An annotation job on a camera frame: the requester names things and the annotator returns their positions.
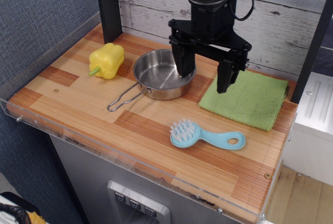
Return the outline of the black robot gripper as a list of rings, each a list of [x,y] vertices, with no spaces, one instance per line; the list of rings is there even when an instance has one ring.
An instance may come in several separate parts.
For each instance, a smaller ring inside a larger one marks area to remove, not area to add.
[[[217,68],[217,92],[227,92],[234,84],[239,71],[248,66],[248,52],[252,46],[234,31],[236,0],[191,2],[191,19],[169,21],[169,37],[177,71],[186,77],[195,69],[195,55],[199,54],[219,63]]]

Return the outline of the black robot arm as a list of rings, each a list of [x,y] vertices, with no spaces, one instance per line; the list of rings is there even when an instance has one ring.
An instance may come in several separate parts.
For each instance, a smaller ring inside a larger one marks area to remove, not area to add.
[[[248,66],[248,52],[252,46],[234,31],[237,0],[188,0],[191,4],[190,20],[169,21],[172,53],[180,76],[185,77],[195,68],[195,55],[199,54],[219,63],[217,92],[227,92],[235,83],[238,73]]]

